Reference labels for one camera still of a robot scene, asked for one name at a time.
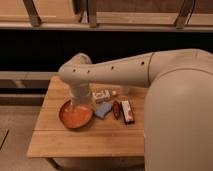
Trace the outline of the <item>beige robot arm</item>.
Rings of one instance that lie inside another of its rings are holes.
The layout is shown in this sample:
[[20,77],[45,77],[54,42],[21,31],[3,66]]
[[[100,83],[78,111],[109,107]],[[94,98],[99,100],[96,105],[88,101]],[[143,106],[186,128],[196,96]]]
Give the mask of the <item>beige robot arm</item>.
[[213,53],[169,50],[98,64],[80,53],[59,77],[76,103],[91,83],[146,87],[145,171],[213,171]]

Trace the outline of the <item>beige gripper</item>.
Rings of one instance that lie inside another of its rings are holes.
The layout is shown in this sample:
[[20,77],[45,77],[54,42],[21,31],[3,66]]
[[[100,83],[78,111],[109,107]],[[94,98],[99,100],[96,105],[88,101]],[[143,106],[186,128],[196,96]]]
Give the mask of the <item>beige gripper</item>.
[[70,86],[71,106],[75,110],[80,105],[92,105],[92,91],[88,83]]

